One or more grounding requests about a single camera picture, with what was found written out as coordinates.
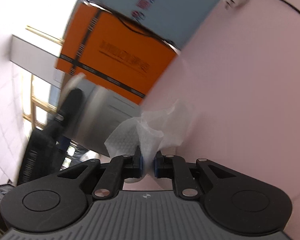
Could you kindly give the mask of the orange MIUZI box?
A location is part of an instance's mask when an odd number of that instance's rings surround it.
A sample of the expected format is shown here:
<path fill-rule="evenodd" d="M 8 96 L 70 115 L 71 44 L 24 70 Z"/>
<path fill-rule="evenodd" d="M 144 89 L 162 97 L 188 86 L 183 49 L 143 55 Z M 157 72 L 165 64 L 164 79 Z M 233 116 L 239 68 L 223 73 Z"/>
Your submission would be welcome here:
<path fill-rule="evenodd" d="M 56 68 L 140 104 L 176 57 L 167 43 L 124 16 L 81 3 Z"/>

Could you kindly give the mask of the white paper towel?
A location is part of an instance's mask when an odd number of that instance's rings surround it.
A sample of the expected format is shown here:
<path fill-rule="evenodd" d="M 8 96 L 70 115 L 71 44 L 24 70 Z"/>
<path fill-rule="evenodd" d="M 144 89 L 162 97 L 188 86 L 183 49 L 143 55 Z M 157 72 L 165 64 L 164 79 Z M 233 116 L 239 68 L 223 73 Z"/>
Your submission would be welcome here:
<path fill-rule="evenodd" d="M 106 139 L 111 158 L 133 155 L 137 147 L 143 159 L 142 175 L 150 172 L 155 154 L 166 148 L 180 146 L 191 122 L 191 111 L 177 100 L 170 108 L 144 111 L 139 117 L 125 120 Z"/>

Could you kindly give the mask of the grey lidded cup container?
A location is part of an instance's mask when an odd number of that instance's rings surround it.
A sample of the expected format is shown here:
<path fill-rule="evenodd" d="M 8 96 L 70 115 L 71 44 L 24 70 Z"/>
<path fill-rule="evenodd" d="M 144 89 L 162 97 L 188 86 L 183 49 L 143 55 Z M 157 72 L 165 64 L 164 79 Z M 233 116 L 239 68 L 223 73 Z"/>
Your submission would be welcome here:
<path fill-rule="evenodd" d="M 127 119 L 140 116 L 136 103 L 112 90 L 96 85 L 80 73 L 71 76 L 61 90 L 59 103 L 63 103 L 73 89 L 80 89 L 83 102 L 70 121 L 64 136 L 96 153 L 109 156 L 105 141 Z"/>

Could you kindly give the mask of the light blue cardboard box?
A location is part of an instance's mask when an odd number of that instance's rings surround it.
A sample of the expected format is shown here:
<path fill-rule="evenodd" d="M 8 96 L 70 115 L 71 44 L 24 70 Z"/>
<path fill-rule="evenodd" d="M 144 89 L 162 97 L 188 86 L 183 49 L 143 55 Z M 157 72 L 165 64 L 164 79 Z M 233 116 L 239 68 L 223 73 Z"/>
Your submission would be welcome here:
<path fill-rule="evenodd" d="M 182 49 L 220 0 L 91 0 Z"/>

